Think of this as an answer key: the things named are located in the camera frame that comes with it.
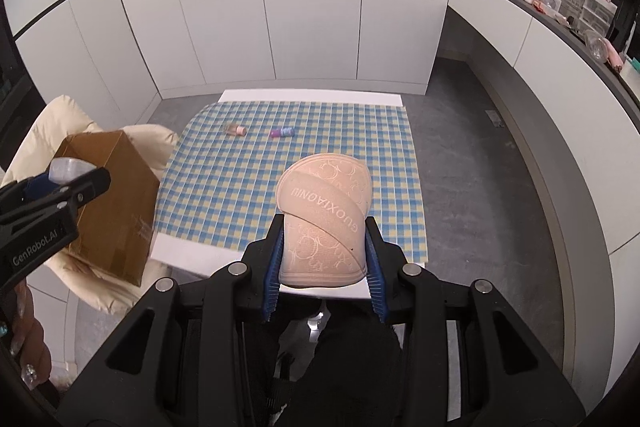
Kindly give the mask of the left hand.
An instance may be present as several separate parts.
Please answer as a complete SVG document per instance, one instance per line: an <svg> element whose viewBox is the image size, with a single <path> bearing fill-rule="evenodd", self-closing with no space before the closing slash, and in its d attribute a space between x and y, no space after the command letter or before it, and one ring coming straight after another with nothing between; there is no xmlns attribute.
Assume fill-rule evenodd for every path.
<svg viewBox="0 0 640 427"><path fill-rule="evenodd" d="M51 375L52 359L44 342L41 323L35 318L32 292L23 281L15 288L16 311L12 319L10 352L21 369L21 379L29 390L36 389Z"/></svg>

